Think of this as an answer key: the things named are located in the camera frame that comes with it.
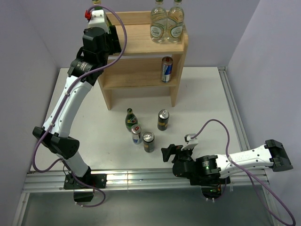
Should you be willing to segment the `blue silver can red top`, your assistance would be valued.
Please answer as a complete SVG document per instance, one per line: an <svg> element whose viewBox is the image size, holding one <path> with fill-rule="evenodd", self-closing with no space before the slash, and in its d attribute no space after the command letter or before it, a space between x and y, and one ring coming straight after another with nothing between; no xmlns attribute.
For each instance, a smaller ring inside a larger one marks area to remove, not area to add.
<svg viewBox="0 0 301 226"><path fill-rule="evenodd" d="M162 58L161 65L161 81L168 83L171 80L171 73L173 68L173 59L170 56Z"/></svg>

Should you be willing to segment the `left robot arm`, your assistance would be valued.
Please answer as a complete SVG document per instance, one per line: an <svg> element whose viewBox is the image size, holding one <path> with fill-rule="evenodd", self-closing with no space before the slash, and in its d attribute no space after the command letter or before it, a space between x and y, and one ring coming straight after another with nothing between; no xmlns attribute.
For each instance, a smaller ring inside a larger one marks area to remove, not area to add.
<svg viewBox="0 0 301 226"><path fill-rule="evenodd" d="M42 127L35 127L33 135L38 145L44 145L64 161L75 175L75 183L86 188L92 177L90 167L79 154L79 141L70 137L73 120L88 92L103 73L109 56L109 35L100 27L84 30L83 46L72 61L63 92L49 118Z"/></svg>

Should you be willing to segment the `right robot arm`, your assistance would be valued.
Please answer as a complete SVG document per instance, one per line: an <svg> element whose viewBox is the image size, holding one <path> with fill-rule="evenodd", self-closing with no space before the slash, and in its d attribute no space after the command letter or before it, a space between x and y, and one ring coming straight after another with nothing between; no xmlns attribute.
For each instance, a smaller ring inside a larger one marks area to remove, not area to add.
<svg viewBox="0 0 301 226"><path fill-rule="evenodd" d="M125 59L119 60L107 71L104 87L110 91L162 84L169 87L171 103L174 105L188 47L188 35L183 31L174 44L155 44L148 36L148 27L148 24L112 26ZM173 174L189 179L191 185L227 184L231 175L248 172L252 167L268 167L274 172L293 168L283 144L273 139L252 150L205 155L196 159L192 158L192 152L198 144L197 135L188 134L184 139L186 145L171 144L162 148L161 152L163 161L172 162Z"/></svg>

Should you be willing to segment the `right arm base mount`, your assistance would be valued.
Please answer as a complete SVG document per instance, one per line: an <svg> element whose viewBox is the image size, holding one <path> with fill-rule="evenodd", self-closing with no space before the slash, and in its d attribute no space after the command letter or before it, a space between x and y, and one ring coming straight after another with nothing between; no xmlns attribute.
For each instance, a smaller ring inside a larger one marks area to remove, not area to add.
<svg viewBox="0 0 301 226"><path fill-rule="evenodd" d="M208 199L221 197L223 190L231 182L230 177L214 178L213 180L190 178L189 180L191 186L201 186L203 196Z"/></svg>

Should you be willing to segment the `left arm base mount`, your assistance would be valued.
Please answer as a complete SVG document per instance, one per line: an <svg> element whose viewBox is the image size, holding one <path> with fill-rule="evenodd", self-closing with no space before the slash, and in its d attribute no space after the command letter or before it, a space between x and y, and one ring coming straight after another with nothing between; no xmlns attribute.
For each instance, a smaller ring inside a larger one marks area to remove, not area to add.
<svg viewBox="0 0 301 226"><path fill-rule="evenodd" d="M65 176L64 190L73 190L73 199L77 205L83 207L96 207L104 203L106 195L102 189L106 187L106 174L90 174L84 178L75 178L72 174ZM103 199L97 204L89 205L96 192L103 195Z"/></svg>

